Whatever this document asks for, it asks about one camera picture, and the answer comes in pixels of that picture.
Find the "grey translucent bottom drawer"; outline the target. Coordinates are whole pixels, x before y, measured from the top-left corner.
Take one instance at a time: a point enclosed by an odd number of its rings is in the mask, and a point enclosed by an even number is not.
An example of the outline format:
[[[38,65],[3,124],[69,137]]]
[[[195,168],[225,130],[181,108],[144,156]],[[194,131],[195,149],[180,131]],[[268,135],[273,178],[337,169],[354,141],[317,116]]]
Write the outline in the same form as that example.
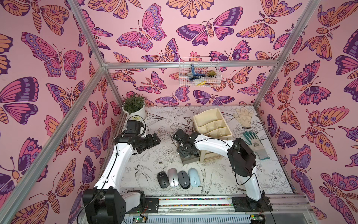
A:
[[[191,149],[186,151],[184,147],[180,146],[178,147],[177,152],[180,155],[180,159],[183,165],[200,161],[200,154],[196,147],[192,147]]]

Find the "silver computer mouse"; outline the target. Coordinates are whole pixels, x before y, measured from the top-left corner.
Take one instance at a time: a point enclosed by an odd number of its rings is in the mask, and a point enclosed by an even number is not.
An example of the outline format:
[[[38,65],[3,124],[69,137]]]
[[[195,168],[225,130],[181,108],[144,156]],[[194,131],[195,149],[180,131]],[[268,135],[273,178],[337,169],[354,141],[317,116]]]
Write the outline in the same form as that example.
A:
[[[169,185],[171,187],[178,187],[179,186],[179,179],[178,179],[178,172],[176,168],[171,168],[167,172]]]

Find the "grey computer mouse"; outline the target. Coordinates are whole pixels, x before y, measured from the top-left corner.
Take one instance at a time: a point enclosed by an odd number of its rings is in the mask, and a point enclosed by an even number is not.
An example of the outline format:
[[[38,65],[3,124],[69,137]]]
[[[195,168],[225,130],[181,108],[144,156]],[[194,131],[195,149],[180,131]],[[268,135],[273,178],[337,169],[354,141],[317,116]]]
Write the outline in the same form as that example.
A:
[[[186,171],[182,170],[178,173],[178,180],[181,188],[183,189],[190,188],[190,178]]]

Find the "light blue computer mouse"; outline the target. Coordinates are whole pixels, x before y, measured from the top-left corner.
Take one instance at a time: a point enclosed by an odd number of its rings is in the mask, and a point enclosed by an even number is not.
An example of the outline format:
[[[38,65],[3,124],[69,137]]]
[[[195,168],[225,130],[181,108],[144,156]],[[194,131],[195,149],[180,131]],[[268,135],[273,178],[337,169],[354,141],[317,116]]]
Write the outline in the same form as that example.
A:
[[[189,175],[189,179],[190,179],[190,184],[193,187],[199,187],[200,186],[200,177],[199,177],[199,173],[198,173],[197,169],[190,168],[188,171],[188,175]]]

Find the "cream drawer organizer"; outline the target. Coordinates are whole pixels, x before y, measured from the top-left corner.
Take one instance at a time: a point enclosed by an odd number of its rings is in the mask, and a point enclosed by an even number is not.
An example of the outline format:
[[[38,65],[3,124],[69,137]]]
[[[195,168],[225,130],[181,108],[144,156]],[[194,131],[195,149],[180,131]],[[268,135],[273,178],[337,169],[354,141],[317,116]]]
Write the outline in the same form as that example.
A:
[[[232,140],[233,134],[224,119],[219,108],[206,110],[193,116],[193,124],[196,132],[207,136],[216,147],[210,147],[209,142],[201,141],[199,144],[200,162],[227,157],[225,141]]]

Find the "black computer mouse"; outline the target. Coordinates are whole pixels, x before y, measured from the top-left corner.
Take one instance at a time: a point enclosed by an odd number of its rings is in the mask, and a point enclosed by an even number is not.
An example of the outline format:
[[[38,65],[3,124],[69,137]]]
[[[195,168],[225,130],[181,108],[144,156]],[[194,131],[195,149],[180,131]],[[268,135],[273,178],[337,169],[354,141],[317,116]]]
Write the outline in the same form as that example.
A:
[[[170,186],[168,176],[164,171],[161,171],[157,174],[157,180],[162,189],[165,189]]]

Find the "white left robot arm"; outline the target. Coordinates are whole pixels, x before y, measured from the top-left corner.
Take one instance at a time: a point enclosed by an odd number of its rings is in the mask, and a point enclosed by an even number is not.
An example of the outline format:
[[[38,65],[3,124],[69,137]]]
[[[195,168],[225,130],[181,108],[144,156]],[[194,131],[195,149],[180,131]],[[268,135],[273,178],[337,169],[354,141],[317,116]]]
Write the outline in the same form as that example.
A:
[[[121,224],[128,212],[142,213],[147,209],[142,191],[120,193],[126,165],[132,155],[141,154],[160,144],[157,134],[146,134],[146,123],[129,119],[126,129],[114,139],[114,149],[108,164],[92,189],[84,191],[83,212],[89,224]]]

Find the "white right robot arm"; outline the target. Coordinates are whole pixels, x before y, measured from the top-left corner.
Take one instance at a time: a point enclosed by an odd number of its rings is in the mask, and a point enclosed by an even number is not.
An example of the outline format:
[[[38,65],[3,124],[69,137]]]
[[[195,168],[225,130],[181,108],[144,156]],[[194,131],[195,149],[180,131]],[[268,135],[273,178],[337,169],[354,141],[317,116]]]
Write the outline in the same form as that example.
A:
[[[273,208],[265,192],[261,190],[256,169],[256,155],[241,138],[222,140],[198,132],[190,135],[179,129],[171,137],[177,143],[177,152],[188,157],[194,152],[208,151],[228,158],[237,185],[244,186],[246,195],[233,197],[236,212],[272,212]]]

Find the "white plant pot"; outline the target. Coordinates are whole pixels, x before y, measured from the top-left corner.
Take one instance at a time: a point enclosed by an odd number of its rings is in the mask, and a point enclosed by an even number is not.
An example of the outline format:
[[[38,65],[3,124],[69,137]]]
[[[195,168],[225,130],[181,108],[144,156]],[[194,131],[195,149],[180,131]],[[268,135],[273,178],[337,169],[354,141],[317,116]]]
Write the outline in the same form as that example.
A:
[[[143,121],[147,118],[145,106],[143,106],[140,110],[138,110],[134,113],[129,113],[127,111],[124,111],[124,112],[127,115],[128,120]]]

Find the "green potted plant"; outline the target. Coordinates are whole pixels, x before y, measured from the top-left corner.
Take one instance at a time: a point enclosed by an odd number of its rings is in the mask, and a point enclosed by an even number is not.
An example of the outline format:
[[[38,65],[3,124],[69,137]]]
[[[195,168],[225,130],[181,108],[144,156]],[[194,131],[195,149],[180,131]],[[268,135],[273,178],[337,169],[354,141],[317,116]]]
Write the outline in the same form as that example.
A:
[[[141,110],[145,106],[145,98],[143,95],[134,94],[128,97],[124,104],[123,109],[125,112],[132,114]]]

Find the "green coated work glove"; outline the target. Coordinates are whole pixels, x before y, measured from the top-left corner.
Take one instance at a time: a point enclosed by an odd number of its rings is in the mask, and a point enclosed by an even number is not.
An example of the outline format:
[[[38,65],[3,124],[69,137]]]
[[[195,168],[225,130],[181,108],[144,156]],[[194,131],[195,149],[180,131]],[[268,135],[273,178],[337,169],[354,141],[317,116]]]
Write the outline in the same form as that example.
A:
[[[243,136],[245,138],[245,142],[247,145],[251,148],[253,152],[255,152],[260,160],[267,160],[269,159],[269,155],[266,152],[266,149],[264,145],[262,144],[259,137],[256,135],[256,133],[251,131],[246,131],[243,133]]]

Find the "beige knit glove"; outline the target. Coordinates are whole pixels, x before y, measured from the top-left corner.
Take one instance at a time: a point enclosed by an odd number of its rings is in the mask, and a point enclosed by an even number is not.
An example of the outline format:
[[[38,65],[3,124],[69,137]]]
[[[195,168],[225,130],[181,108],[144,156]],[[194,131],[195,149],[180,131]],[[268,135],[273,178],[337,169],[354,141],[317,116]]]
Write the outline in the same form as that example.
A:
[[[251,129],[253,112],[246,107],[237,108],[234,118],[241,124],[243,129]]]

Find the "blue toy in basket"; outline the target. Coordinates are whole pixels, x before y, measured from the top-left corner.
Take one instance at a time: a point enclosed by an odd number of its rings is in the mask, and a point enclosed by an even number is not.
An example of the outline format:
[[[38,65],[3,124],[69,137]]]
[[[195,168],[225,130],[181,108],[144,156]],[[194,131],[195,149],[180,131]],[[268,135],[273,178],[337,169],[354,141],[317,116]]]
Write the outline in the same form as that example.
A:
[[[189,78],[189,80],[190,81],[194,81],[194,80],[197,80],[197,79],[201,79],[201,78],[203,78],[204,76],[205,76],[205,74],[204,73],[197,73],[196,71],[195,71],[195,67],[194,67],[194,64],[191,64],[191,76],[190,76],[190,78]]]

